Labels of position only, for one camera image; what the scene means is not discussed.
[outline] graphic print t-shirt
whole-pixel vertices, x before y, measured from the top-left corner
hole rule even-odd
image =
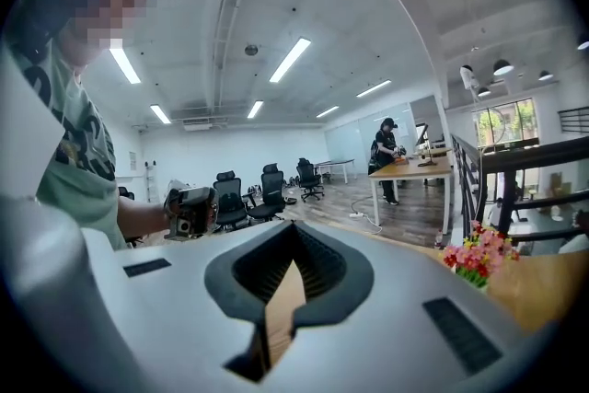
[[[114,148],[97,108],[54,44],[48,45],[47,56],[38,64],[14,48],[10,51],[23,76],[65,128],[37,198],[70,214],[80,227],[105,233],[114,249],[126,248],[117,225]]]

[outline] person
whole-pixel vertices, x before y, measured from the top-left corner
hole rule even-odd
[[[499,228],[499,218],[501,216],[501,207],[503,205],[503,198],[499,197],[495,204],[491,207],[489,212],[489,224],[495,229]]]
[[[65,128],[37,199],[64,210],[81,227],[105,233],[115,250],[126,248],[128,240],[169,228],[169,214],[161,204],[119,195],[113,143],[84,90],[82,73],[109,48],[112,32],[121,30],[146,1],[86,0],[35,64],[13,40],[16,36],[5,32],[3,38],[23,76]]]
[[[395,157],[398,156],[398,148],[395,142],[393,128],[395,128],[395,122],[390,117],[385,118],[380,124],[380,130],[376,133],[371,148],[371,166],[373,171],[395,162]],[[395,198],[395,192],[393,191],[393,182],[391,180],[382,180],[381,184],[383,186],[383,191],[385,192],[385,200],[387,203],[390,205],[398,205],[398,201]]]

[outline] handheld camera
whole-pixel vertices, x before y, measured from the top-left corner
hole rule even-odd
[[[210,187],[172,189],[164,203],[169,216],[165,239],[186,241],[213,231],[217,219],[218,194]]]

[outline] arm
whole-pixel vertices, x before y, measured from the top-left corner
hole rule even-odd
[[[390,154],[393,157],[395,157],[397,155],[397,151],[391,151],[390,149],[386,149],[382,143],[376,143],[376,144],[378,144],[378,150],[381,153]]]
[[[119,197],[117,224],[125,239],[169,229],[169,219],[161,203],[141,203]]]

